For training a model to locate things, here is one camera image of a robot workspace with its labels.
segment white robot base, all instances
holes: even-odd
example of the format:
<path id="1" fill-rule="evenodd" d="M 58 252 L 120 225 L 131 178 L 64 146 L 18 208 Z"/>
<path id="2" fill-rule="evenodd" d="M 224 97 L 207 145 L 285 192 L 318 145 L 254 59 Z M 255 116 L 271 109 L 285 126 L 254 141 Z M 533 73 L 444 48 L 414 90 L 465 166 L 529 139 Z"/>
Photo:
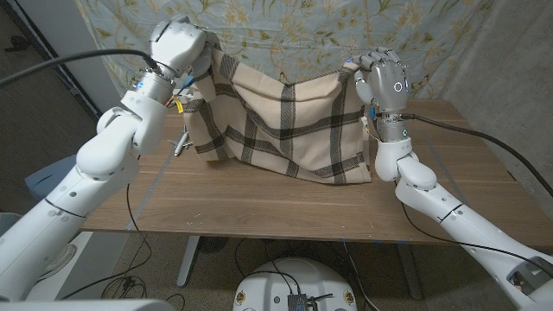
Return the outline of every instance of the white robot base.
<path id="1" fill-rule="evenodd" d="M 293 276 L 296 282 L 278 273 L 263 273 L 261 271 L 277 272 L 272 262 L 257 268 L 240 283 L 234 296 L 233 311 L 288 311 L 290 289 L 284 277 L 290 284 L 294 296 L 306 294 L 309 305 L 313 297 L 316 307 L 293 307 L 293 310 L 319 311 L 357 311 L 357 304 L 352 287 L 336 271 L 315 260 L 299 257 L 281 258 L 275 260 L 275 265 L 282 273 Z"/>

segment beige fabric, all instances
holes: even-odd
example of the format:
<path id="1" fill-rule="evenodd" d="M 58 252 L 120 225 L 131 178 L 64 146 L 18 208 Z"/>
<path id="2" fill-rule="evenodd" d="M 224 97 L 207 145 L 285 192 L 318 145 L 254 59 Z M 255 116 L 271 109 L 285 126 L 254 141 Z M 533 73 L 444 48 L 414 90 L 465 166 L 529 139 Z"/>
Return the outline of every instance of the beige fabric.
<path id="1" fill-rule="evenodd" d="M 363 104 L 346 63 L 283 84 L 213 50 L 213 65 L 192 85 L 184 120 L 201 159 L 239 160 L 322 183 L 371 181 L 363 155 Z"/>

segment fabric backdrop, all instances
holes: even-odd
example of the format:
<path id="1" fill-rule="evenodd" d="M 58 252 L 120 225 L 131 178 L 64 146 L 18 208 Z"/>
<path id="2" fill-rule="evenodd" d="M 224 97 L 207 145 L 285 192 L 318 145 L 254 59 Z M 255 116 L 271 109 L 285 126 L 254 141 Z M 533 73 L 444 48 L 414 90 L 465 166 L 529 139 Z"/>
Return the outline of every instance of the fabric backdrop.
<path id="1" fill-rule="evenodd" d="M 99 48 L 147 51 L 150 31 L 184 14 L 218 34 L 223 50 L 282 82 L 340 67 L 368 47 L 409 65 L 412 98 L 435 98 L 493 0 L 75 0 Z M 144 66 L 105 58 L 123 94 Z"/>

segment yellow tag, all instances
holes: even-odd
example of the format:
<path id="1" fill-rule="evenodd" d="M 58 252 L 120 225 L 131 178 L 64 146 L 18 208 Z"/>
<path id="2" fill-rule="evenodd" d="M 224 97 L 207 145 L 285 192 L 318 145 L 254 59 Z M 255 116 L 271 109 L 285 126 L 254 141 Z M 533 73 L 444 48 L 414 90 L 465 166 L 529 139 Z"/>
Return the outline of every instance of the yellow tag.
<path id="1" fill-rule="evenodd" d="M 173 95 L 173 100 L 176 102 L 176 107 L 179 110 L 179 113 L 183 113 L 184 109 L 182 109 L 181 101 L 175 95 Z"/>

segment gray wall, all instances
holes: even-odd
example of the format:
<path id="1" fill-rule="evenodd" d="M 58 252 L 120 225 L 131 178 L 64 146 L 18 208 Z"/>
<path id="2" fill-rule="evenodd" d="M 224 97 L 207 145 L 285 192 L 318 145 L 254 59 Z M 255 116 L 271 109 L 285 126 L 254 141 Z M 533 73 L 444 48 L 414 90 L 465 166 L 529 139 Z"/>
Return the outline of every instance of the gray wall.
<path id="1" fill-rule="evenodd" d="M 98 49 L 74 0 L 18 0 L 18 3 L 59 56 Z M 66 66 L 102 112 L 119 105 L 121 96 L 101 58 L 74 61 Z"/>
<path id="2" fill-rule="evenodd" d="M 33 48 L 6 53 L 22 35 L 0 9 L 0 76 L 43 61 Z M 45 70 L 0 89 L 0 210 L 26 213 L 35 205 L 24 178 L 73 155 L 96 134 L 86 114 L 54 71 Z"/>
<path id="3" fill-rule="evenodd" d="M 474 129 L 520 152 L 549 184 L 553 184 L 552 49 L 553 2 L 497 0 L 440 95 Z M 528 169 L 499 147 L 491 148 L 553 219 L 553 199 Z"/>

